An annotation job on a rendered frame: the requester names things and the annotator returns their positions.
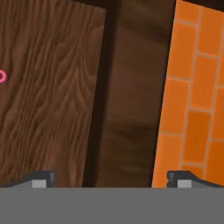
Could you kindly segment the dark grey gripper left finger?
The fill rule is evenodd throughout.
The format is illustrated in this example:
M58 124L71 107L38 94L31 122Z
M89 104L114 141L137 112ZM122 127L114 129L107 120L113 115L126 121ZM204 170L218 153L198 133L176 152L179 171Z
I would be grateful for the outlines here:
M0 188L16 187L16 188L51 188L55 187L54 171L35 171L22 180L14 183L2 184Z

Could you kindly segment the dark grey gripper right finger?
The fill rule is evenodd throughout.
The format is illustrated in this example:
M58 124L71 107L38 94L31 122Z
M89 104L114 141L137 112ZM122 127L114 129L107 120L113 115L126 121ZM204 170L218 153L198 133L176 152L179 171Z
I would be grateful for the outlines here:
M168 171L167 179L168 188L223 188L223 185L198 178L190 171Z

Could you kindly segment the dark brown wooden cabinet front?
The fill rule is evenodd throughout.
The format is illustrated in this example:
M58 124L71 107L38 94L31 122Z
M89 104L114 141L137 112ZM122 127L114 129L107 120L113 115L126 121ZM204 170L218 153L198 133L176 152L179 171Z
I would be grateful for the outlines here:
M148 187L177 0L122 0L101 148L84 186Z

